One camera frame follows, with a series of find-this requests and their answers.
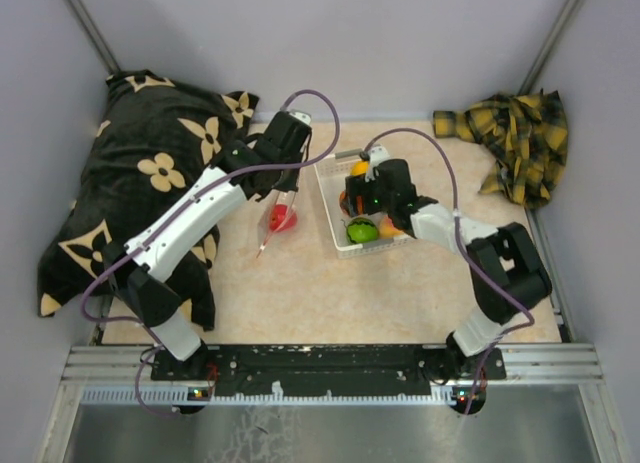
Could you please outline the yellow plaid cloth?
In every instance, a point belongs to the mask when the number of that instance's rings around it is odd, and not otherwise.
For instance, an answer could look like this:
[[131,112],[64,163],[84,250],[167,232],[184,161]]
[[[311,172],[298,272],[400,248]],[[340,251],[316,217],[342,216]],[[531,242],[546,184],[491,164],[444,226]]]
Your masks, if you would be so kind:
[[527,209],[546,206],[567,166],[569,129],[560,94],[497,93],[461,111],[436,110],[435,136],[484,147],[495,163],[481,194],[501,193]]

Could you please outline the right corner post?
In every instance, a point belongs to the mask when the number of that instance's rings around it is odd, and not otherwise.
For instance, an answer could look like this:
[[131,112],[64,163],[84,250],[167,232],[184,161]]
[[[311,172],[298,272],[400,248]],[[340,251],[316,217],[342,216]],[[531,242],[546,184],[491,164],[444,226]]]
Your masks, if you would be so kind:
[[526,76],[521,83],[518,94],[531,94],[540,80],[554,51],[559,46],[566,30],[578,14],[585,0],[565,0],[557,14],[551,28],[545,36]]

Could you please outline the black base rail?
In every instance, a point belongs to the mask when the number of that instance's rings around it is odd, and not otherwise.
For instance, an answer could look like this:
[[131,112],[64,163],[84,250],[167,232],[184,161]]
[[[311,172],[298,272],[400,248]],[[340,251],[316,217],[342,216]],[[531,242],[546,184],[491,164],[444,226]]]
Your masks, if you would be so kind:
[[449,345],[210,345],[185,362],[160,351],[151,379],[203,381],[224,397],[422,396],[471,381],[480,361]]

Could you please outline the clear zip top bag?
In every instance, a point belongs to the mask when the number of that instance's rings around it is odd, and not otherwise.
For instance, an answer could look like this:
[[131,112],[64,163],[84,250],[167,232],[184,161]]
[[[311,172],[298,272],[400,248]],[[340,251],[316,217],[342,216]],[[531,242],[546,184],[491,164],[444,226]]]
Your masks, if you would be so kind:
[[257,226],[257,258],[264,253],[270,243],[297,226],[296,197],[296,191],[277,191],[267,200]]

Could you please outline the green toy watermelon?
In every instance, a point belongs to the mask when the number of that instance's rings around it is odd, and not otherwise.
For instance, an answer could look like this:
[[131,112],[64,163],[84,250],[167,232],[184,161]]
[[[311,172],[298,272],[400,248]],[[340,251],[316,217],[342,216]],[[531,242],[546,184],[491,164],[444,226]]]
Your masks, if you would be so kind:
[[376,224],[364,217],[352,218],[343,221],[345,237],[350,244],[364,244],[379,239],[379,230]]

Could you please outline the left corner post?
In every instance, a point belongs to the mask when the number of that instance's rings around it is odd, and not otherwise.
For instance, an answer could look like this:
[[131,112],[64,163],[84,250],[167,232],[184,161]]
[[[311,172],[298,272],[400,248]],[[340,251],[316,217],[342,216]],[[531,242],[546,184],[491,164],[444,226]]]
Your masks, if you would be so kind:
[[120,65],[83,0],[63,0],[102,65],[109,74],[120,71]]

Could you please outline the red apple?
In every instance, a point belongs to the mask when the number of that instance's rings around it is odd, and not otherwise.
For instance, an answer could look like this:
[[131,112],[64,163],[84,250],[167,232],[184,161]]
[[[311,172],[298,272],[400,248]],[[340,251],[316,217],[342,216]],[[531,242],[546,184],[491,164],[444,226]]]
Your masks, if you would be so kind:
[[297,222],[297,213],[292,206],[277,203],[271,210],[268,228],[272,232],[279,233],[294,228]]

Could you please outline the yellow lemon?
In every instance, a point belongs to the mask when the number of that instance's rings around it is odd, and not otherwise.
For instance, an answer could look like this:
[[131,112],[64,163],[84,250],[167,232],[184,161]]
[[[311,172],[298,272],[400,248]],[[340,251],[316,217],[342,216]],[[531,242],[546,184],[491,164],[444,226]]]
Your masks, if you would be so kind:
[[355,163],[351,170],[350,170],[350,175],[352,177],[359,177],[359,176],[363,176],[367,173],[369,168],[369,162],[368,161],[358,161],[357,163]]

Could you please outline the corner post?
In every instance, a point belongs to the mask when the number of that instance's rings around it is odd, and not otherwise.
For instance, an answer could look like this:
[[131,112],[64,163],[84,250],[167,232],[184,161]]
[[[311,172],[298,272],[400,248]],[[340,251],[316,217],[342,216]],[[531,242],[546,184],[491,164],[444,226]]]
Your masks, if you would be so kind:
[[540,80],[554,51],[559,46],[566,30],[578,14],[585,0],[565,0],[557,14],[551,28],[545,36],[526,76],[521,83],[518,94],[531,94]]
[[109,74],[120,71],[120,65],[83,0],[63,0],[102,65]]

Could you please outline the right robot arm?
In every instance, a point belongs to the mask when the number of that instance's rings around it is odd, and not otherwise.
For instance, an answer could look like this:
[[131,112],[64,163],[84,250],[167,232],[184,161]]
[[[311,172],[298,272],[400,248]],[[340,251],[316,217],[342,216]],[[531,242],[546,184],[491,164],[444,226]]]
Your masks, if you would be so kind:
[[375,163],[362,156],[345,180],[340,206],[355,221],[380,213],[395,230],[447,249],[468,264],[476,307],[447,336],[436,371],[442,382],[473,376],[484,352],[504,336],[534,325],[533,309],[552,292],[523,225],[496,227],[419,195],[403,159]]

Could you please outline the black floral pillow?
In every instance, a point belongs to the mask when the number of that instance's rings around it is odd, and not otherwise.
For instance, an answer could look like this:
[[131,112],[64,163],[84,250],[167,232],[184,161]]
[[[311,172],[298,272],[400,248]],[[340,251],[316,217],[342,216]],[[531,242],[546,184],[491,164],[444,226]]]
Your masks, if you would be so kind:
[[246,138],[257,95],[219,94],[149,70],[107,77],[107,104],[68,217],[37,267],[38,314],[81,295],[104,270],[103,249],[147,229],[212,158]]

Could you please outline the peach fruit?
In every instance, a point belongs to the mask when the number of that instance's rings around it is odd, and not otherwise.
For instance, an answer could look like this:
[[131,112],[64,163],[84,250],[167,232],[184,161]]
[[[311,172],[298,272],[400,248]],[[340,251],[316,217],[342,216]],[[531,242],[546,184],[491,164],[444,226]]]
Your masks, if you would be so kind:
[[404,232],[396,228],[389,216],[384,216],[378,225],[378,233],[381,239],[390,239],[403,236]]

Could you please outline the orange fruit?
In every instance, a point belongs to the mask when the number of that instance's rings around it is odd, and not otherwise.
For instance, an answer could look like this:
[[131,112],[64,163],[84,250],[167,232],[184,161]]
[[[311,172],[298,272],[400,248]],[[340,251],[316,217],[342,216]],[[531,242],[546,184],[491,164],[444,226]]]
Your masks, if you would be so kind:
[[341,211],[346,216],[350,216],[351,215],[351,211],[349,209],[348,198],[347,198],[347,195],[346,195],[346,193],[344,191],[342,191],[340,193],[340,196],[339,196],[339,207],[340,207]]

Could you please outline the white plastic basket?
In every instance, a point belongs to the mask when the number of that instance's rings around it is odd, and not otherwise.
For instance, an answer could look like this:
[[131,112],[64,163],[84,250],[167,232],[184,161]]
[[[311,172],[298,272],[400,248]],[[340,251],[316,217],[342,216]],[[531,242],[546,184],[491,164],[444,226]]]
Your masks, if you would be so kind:
[[347,239],[346,226],[351,218],[340,208],[339,197],[345,189],[345,179],[350,175],[352,167],[360,160],[361,152],[362,149],[351,149],[333,153],[314,166],[331,236],[339,259],[379,253],[413,242],[413,239],[407,235],[358,244],[352,244]]

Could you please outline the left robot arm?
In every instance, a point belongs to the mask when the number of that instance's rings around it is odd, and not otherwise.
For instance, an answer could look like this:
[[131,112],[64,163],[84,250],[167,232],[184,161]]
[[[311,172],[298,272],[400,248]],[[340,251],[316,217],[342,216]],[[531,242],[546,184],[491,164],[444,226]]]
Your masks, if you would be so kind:
[[182,315],[182,299],[168,285],[192,247],[225,216],[251,197],[266,197],[286,179],[289,165],[302,162],[311,135],[311,116],[280,111],[250,146],[224,146],[192,187],[149,228],[122,247],[105,249],[109,283],[152,337],[172,355],[184,378],[201,377],[208,367],[201,338]]

